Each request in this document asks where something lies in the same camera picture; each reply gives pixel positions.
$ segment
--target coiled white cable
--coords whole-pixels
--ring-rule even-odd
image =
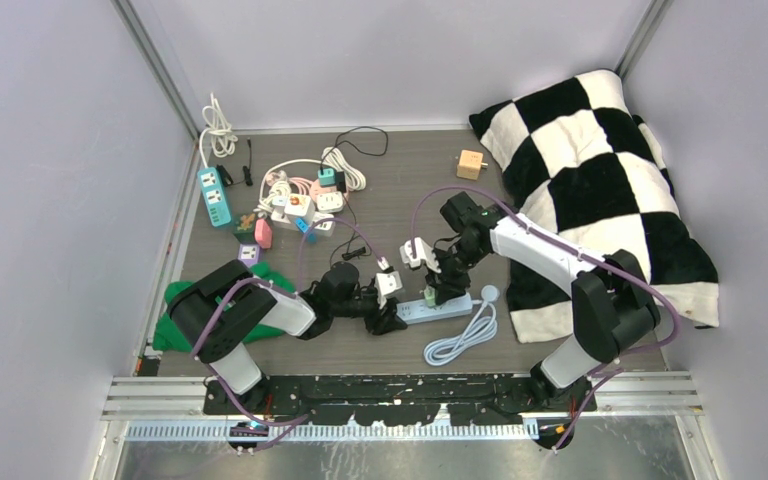
[[[264,175],[260,186],[261,191],[263,191],[264,183],[269,184],[269,193],[258,200],[257,207],[254,209],[255,213],[260,217],[266,217],[272,213],[272,200],[275,197],[286,197],[293,192],[287,179],[287,174],[283,170],[280,172],[269,172]]]
[[[496,306],[493,305],[499,298],[499,289],[493,285],[487,285],[481,289],[481,300],[474,300],[473,305],[481,305],[464,332],[457,337],[441,338],[425,346],[422,355],[425,362],[432,367],[441,367],[457,358],[470,347],[491,340],[499,330],[496,321]],[[490,315],[481,316],[485,307],[490,307]]]
[[[213,93],[210,94],[210,105],[201,109],[201,116],[204,118],[205,123],[207,123],[207,127],[199,135],[199,154],[201,155],[201,163],[207,168],[207,157],[204,155],[204,137],[208,134],[210,135],[210,146],[213,149],[213,155],[216,158],[222,158],[234,154],[237,136],[231,130],[231,124],[225,118],[225,114],[222,113],[222,108],[219,107],[219,100],[216,99]]]
[[[350,192],[366,188],[366,177],[360,170],[349,165],[349,162],[346,161],[346,157],[343,156],[343,152],[339,148],[326,148],[322,151],[322,157],[322,163],[346,174],[346,187],[348,187]]]

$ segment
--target power strip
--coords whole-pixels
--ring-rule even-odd
[[[198,179],[211,225],[223,227],[231,223],[231,208],[225,197],[219,171],[214,167],[203,168],[198,172]]]
[[[436,307],[429,307],[424,299],[396,305],[396,315],[408,325],[460,317],[470,313],[472,313],[472,298],[468,293]]]
[[[260,245],[240,245],[240,253],[237,254],[239,259],[247,267],[251,267],[260,261]]]

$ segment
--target power adapter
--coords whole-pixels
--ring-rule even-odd
[[[364,255],[366,255],[366,247],[360,247],[357,250],[352,250],[351,252],[344,253],[341,256],[343,257],[343,260],[348,262]]]
[[[345,172],[335,172],[334,173],[334,185],[337,187],[338,192],[346,193],[349,191],[348,186],[346,185],[346,174]]]
[[[228,173],[228,170],[226,170],[225,167],[222,165],[217,165],[216,171],[219,172],[219,179],[222,180],[222,185],[224,185],[225,188],[234,185],[234,179],[231,178],[231,174]]]
[[[250,187],[254,185],[254,180],[251,178],[251,168],[249,168],[247,165],[243,166],[243,181],[246,182],[246,185]]]

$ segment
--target checkered pillow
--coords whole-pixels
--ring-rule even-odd
[[[469,121],[520,212],[580,245],[633,253],[684,316],[719,324],[717,270],[679,218],[660,145],[628,113],[613,72],[578,75]],[[507,300],[520,342],[572,333],[569,297],[516,262]]]

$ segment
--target teal power strip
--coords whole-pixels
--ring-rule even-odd
[[[408,325],[460,317],[470,313],[472,313],[472,298],[468,293],[436,307],[429,307],[425,300],[414,300],[396,305],[396,315]]]
[[[199,170],[198,180],[211,225],[223,227],[231,223],[231,208],[219,172],[213,167],[203,168]]]

